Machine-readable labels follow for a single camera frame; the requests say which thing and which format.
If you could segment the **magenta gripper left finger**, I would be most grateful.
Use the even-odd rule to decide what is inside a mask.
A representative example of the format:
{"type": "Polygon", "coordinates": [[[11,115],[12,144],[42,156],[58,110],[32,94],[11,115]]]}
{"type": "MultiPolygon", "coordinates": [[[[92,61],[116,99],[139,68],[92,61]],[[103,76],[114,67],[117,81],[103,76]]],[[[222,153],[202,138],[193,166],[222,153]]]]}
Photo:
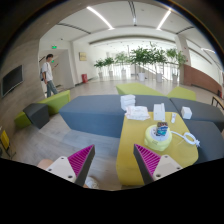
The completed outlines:
{"type": "Polygon", "coordinates": [[[76,185],[83,186],[94,156],[95,145],[90,145],[69,157],[59,157],[47,168],[47,171],[76,185]]]}

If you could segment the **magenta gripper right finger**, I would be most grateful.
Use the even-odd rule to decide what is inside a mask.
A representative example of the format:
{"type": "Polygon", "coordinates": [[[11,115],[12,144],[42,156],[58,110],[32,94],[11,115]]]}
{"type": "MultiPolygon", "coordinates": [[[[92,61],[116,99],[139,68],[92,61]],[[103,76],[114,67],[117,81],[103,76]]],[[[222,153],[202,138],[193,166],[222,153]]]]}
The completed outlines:
{"type": "Polygon", "coordinates": [[[182,169],[169,155],[160,156],[138,144],[134,145],[133,154],[145,185],[182,169]]]}

